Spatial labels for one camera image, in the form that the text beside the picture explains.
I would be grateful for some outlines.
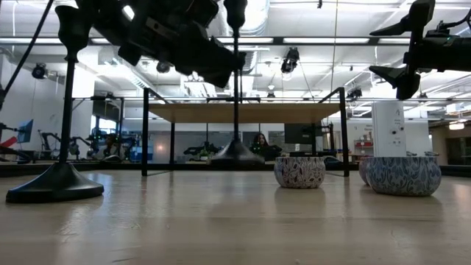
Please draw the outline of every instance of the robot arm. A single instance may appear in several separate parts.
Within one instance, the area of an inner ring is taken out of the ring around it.
[[[76,1],[93,27],[120,46],[119,56],[134,66],[141,56],[150,56],[223,88],[231,72],[244,65],[243,58],[207,36],[205,28],[219,11],[214,0]]]
[[[56,139],[59,143],[60,143],[60,138],[57,136],[57,133],[52,133],[52,132],[41,132],[39,131],[41,137],[43,138],[43,145],[44,145],[44,149],[46,151],[51,151],[51,146],[49,145],[49,141],[48,141],[48,137],[51,136],[53,137],[54,139]]]
[[[397,99],[410,99],[419,89],[420,69],[438,71],[471,71],[471,38],[450,35],[449,28],[467,22],[471,29],[471,10],[467,16],[455,23],[440,22],[436,30],[423,30],[433,17],[435,0],[416,0],[412,3],[409,14],[395,25],[371,32],[372,36],[401,35],[411,33],[409,50],[404,54],[404,68],[370,66],[369,70],[384,78],[393,88],[397,88]]]

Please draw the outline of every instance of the blue object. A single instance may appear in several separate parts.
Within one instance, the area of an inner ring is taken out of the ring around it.
[[[33,120],[20,123],[17,137],[19,144],[29,143],[31,141],[32,122]]]

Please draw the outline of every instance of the patterned ceramic bowl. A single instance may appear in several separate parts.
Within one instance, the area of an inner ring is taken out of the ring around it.
[[[317,188],[324,181],[322,158],[276,158],[275,177],[284,188]]]
[[[430,196],[440,186],[436,158],[367,158],[368,184],[379,194]]]
[[[358,173],[360,174],[360,177],[365,182],[365,184],[369,185],[368,180],[366,179],[367,166],[368,166],[368,160],[364,158],[363,160],[360,161],[360,164],[358,164]]]

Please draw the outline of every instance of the tripod base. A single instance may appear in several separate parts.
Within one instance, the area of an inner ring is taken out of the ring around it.
[[[265,160],[252,153],[240,140],[233,140],[222,151],[211,158],[211,165],[248,166],[265,164]]]
[[[7,193],[7,202],[38,203],[87,199],[102,195],[103,185],[83,177],[69,163],[55,163],[34,180]]]

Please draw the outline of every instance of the cable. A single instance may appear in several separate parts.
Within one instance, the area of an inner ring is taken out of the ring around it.
[[[314,101],[314,95],[312,94],[311,87],[309,86],[308,78],[306,77],[306,74],[304,72],[304,68],[302,67],[301,60],[299,60],[299,62],[300,62],[300,66],[301,66],[302,75],[304,76],[304,81],[306,82],[306,85],[308,86],[309,93],[311,94],[311,98]]]
[[[20,70],[21,68],[23,67],[24,63],[26,62],[26,59],[28,58],[29,56],[29,53],[31,52],[32,50],[32,47],[35,45],[36,43],[36,40],[38,39],[38,36],[39,36],[39,33],[41,32],[41,29],[43,28],[43,25],[44,25],[44,21],[46,20],[46,17],[47,15],[49,14],[49,11],[51,9],[51,6],[52,6],[52,2],[54,0],[49,0],[47,5],[46,5],[46,9],[44,10],[44,13],[43,13],[43,16],[41,17],[41,19],[39,20],[39,24],[38,24],[38,27],[36,28],[36,31],[35,31],[35,34],[32,36],[32,39],[31,39],[31,42],[29,43],[28,45],[28,48],[26,49],[26,51],[24,52],[23,54],[23,57],[21,58],[20,62],[18,63],[18,65],[16,66],[16,69],[15,69],[15,72],[13,73],[13,75],[11,76],[10,78],[10,81],[8,82],[7,84],[7,87],[5,88],[4,90],[4,95],[3,97],[6,97],[7,94],[8,94],[8,91],[10,91],[13,83],[15,82],[16,80],[16,77],[18,76],[18,74],[20,73]]]

